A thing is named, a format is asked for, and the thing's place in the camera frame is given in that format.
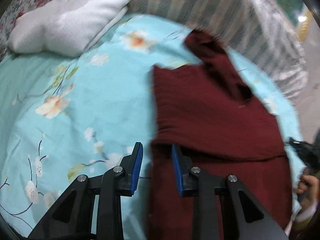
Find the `maroon garment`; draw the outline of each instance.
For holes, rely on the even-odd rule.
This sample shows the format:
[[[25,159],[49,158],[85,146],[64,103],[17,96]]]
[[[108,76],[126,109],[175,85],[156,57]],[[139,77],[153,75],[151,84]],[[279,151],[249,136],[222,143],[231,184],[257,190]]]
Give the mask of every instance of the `maroon garment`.
[[[212,36],[193,31],[185,45],[202,65],[153,70],[158,131],[152,142],[149,239],[191,239],[193,200],[180,198],[176,189],[173,143],[211,174],[238,176],[285,228],[292,185],[275,117],[252,95]]]

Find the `gray floor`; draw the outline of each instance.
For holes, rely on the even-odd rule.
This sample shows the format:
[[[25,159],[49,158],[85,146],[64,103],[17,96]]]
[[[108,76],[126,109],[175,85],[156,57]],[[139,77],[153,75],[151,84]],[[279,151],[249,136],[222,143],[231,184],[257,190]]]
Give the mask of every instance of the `gray floor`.
[[[304,140],[313,142],[314,135],[320,127],[320,28],[314,19],[303,47],[309,82],[299,96],[295,107],[299,113],[300,129]]]

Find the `mattress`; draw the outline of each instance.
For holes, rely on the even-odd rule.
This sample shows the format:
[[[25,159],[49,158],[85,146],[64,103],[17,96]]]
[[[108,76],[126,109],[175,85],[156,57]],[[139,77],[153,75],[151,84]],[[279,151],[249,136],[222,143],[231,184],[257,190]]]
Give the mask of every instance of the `mattress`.
[[[79,58],[44,52],[10,55],[0,63],[0,212],[20,234],[31,232],[76,176],[105,173],[140,141],[138,189],[121,204],[124,239],[146,239],[149,143],[156,132],[150,70],[156,63],[200,63],[183,46],[190,31],[159,17],[127,15]],[[295,109],[279,88],[239,53],[228,54],[276,115],[283,140],[301,139]],[[285,150],[295,186],[304,165],[289,146]],[[298,207],[294,201],[293,209]]]

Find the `white pillow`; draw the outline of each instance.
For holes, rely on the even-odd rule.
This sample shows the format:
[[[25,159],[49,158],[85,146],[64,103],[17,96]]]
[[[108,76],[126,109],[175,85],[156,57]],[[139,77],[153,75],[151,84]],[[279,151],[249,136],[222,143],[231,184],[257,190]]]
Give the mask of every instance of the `white pillow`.
[[[130,0],[52,0],[17,19],[8,47],[16,53],[44,50],[77,57],[127,12]]]

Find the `folded maroon shirt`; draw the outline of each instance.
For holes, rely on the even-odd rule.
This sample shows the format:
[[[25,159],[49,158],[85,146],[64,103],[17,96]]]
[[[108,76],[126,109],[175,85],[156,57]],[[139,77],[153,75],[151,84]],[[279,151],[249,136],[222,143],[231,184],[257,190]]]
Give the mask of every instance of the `folded maroon shirt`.
[[[252,95],[212,36],[193,31],[185,45],[202,65],[153,69],[158,131],[152,142],[149,239],[191,239],[193,200],[179,197],[176,189],[173,143],[209,173],[235,174],[285,228],[292,184],[275,117]]]

